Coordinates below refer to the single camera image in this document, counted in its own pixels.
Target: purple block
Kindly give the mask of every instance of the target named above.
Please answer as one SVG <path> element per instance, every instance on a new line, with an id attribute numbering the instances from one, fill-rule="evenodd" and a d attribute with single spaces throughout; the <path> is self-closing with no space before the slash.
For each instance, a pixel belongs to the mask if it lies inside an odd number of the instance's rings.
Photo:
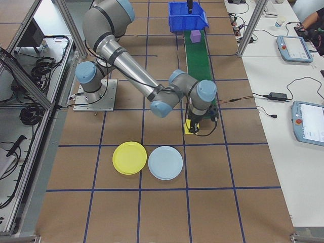
<path id="1" fill-rule="evenodd" d="M 190 39 L 192 43 L 198 43 L 201 40 L 200 30 L 192 30 L 190 33 Z"/>

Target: metal mounting plate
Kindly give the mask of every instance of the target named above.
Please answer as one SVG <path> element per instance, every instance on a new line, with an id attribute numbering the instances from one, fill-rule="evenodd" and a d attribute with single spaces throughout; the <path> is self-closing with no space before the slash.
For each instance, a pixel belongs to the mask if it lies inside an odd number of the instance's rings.
<path id="1" fill-rule="evenodd" d="M 75 112 L 98 112 L 98 111 L 112 112 L 114 109 L 114 106 L 115 106 L 117 82 L 118 82 L 118 80 L 116 80 L 116 79 L 110 79 L 108 82 L 106 79 L 102 79 L 101 83 L 104 86 L 107 86 L 107 83 L 108 83 L 106 95 L 98 102 L 96 102 L 94 104 L 89 104 L 89 105 L 87 104 L 87 101 L 83 95 L 77 96 L 77 98 L 75 100 L 76 106 L 73 107 L 73 111 L 75 111 Z M 81 86 L 79 86 L 78 93 L 81 93 L 81 92 L 83 92 L 83 88 Z"/>

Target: white table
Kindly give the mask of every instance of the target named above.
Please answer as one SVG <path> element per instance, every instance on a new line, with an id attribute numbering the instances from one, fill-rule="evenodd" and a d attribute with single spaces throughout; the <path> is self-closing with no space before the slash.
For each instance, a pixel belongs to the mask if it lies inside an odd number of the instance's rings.
<path id="1" fill-rule="evenodd" d="M 247 9 L 246 5 L 228 4 L 229 12 L 239 13 Z M 251 3 L 250 10 L 240 15 L 248 23 L 255 7 Z M 287 22 L 298 19 L 287 0 L 275 4 L 279 15 L 285 16 Z M 257 29 L 264 29 L 274 35 L 286 35 L 285 27 L 275 29 L 276 18 L 261 17 Z M 293 27 L 288 25 L 289 35 L 296 36 Z M 249 44 L 243 55 L 243 62 L 254 93 L 270 92 L 290 94 L 286 85 L 296 78 L 310 76 L 323 84 L 320 93 L 324 95 L 324 78 L 320 70 L 324 70 L 324 59 L 313 53 L 314 61 L 310 64 L 285 62 L 277 49 L 276 38 L 257 31 L 258 41 Z M 324 100 L 316 93 L 319 84 L 305 79 L 294 82 L 290 88 L 294 100 L 324 104 Z M 269 114 L 277 114 L 278 118 L 267 117 L 260 111 L 260 118 L 269 143 L 273 161 L 282 186 L 289 213 L 295 227 L 324 226 L 324 147 L 298 142 L 293 133 L 291 122 L 292 102 L 274 102 L 256 98 L 256 104 L 266 109 Z"/>

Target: paper cup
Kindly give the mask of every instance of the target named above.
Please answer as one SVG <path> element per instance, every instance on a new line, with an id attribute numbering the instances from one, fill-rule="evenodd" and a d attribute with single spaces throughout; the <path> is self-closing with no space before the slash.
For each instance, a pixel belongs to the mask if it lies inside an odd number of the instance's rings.
<path id="1" fill-rule="evenodd" d="M 285 21 L 286 21 L 286 18 L 284 16 L 279 16 L 277 18 L 277 21 L 274 26 L 277 28 L 280 28 L 280 27 L 282 27 L 282 25 L 284 24 Z"/>

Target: blue cap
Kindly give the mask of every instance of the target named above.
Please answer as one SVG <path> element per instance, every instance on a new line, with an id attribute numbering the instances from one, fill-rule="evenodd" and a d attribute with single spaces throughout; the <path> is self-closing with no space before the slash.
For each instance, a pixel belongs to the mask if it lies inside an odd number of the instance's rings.
<path id="1" fill-rule="evenodd" d="M 96 75 L 96 66 L 92 62 L 82 62 L 75 69 L 75 76 L 81 84 L 89 83 Z"/>
<path id="2" fill-rule="evenodd" d="M 172 107 L 163 101 L 153 101 L 150 105 L 150 109 L 154 115 L 160 118 L 166 117 L 172 111 Z"/>
<path id="3" fill-rule="evenodd" d="M 181 74 L 183 74 L 183 73 L 185 73 L 185 72 L 182 71 L 182 70 L 180 70 L 180 69 L 175 70 L 175 71 L 171 74 L 171 76 L 170 76 L 170 78 L 169 78 L 169 83 L 171 84 L 171 83 L 173 82 L 173 80 L 174 80 L 177 76 L 179 76 L 179 75 L 181 75 Z"/>
<path id="4" fill-rule="evenodd" d="M 210 80 L 202 80 L 197 85 L 198 96 L 206 102 L 212 102 L 217 92 L 216 84 Z"/>
<path id="5" fill-rule="evenodd" d="M 119 4 L 125 9 L 131 21 L 133 22 L 135 19 L 135 12 L 131 3 L 128 0 L 117 0 L 117 2 L 119 2 Z"/>

